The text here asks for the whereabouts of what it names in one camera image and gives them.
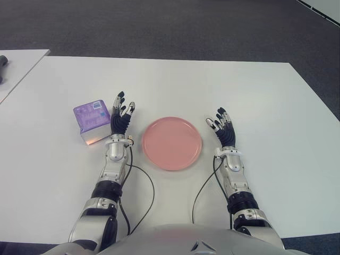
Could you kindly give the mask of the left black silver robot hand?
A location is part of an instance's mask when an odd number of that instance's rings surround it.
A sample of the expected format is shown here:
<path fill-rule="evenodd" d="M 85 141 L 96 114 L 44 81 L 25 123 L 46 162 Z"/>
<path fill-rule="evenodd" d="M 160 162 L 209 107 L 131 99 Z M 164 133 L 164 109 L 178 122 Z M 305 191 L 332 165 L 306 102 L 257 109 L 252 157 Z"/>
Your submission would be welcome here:
<path fill-rule="evenodd" d="M 110 116 L 110 128 L 112 135 L 125 135 L 130 124 L 131 116 L 135 111 L 135 103 L 130 102 L 128 107 L 122 104 L 125 101 L 124 92 L 121 91 L 115 98 Z"/>

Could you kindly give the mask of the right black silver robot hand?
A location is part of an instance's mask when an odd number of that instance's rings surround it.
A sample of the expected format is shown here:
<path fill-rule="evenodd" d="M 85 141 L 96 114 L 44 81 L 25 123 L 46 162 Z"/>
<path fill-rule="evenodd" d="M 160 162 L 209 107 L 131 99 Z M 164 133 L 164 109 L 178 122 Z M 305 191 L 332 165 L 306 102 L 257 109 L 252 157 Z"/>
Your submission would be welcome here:
<path fill-rule="evenodd" d="M 207 118 L 206 123 L 214 131 L 222 147 L 235 147 L 236 135 L 229 114 L 220 107 L 216 117 L 216 120 Z"/>

